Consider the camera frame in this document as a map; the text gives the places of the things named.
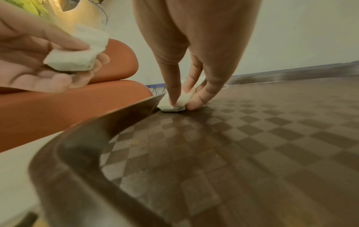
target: person's right hand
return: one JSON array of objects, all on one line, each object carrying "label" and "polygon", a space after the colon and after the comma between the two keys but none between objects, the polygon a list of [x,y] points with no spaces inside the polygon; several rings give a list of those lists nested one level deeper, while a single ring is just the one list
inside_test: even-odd
[{"label": "person's right hand", "polygon": [[159,64],[170,102],[181,94],[178,63],[187,48],[192,65],[183,90],[204,70],[206,80],[186,107],[211,100],[232,76],[251,36],[261,0],[133,0],[140,31]]},{"label": "person's right hand", "polygon": [[63,92],[88,84],[109,57],[99,54],[92,70],[68,74],[43,64],[53,48],[87,50],[89,45],[28,12],[0,0],[0,86]]}]

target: orange chair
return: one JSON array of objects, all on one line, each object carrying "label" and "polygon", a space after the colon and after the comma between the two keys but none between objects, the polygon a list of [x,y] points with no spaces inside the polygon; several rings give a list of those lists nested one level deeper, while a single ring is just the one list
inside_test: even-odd
[{"label": "orange chair", "polygon": [[105,53],[111,62],[83,88],[56,94],[0,88],[0,152],[152,96],[145,85],[125,80],[138,70],[129,46],[111,39]]}]

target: green plant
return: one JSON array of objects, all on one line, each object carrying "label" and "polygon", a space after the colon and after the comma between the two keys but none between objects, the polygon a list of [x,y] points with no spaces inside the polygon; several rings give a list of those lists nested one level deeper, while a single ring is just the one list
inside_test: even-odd
[{"label": "green plant", "polygon": [[45,16],[47,14],[47,11],[43,5],[44,0],[5,0],[5,1],[39,16]]}]

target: checkered surface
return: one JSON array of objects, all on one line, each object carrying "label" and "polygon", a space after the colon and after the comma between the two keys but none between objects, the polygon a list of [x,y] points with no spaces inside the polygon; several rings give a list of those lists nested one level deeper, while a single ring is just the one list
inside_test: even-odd
[{"label": "checkered surface", "polygon": [[232,85],[112,139],[105,176],[176,227],[359,226],[359,78]]}]

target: blue cable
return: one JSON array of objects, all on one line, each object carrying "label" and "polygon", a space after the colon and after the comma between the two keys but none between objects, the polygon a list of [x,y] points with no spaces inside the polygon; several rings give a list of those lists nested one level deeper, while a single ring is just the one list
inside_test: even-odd
[{"label": "blue cable", "polygon": [[92,4],[94,4],[95,6],[97,6],[100,10],[102,10],[102,12],[104,12],[104,14],[106,16],[106,24],[107,24],[108,16],[107,16],[106,12],[101,7],[98,6],[100,3],[93,2],[93,0],[88,0],[88,1],[91,2]]}]

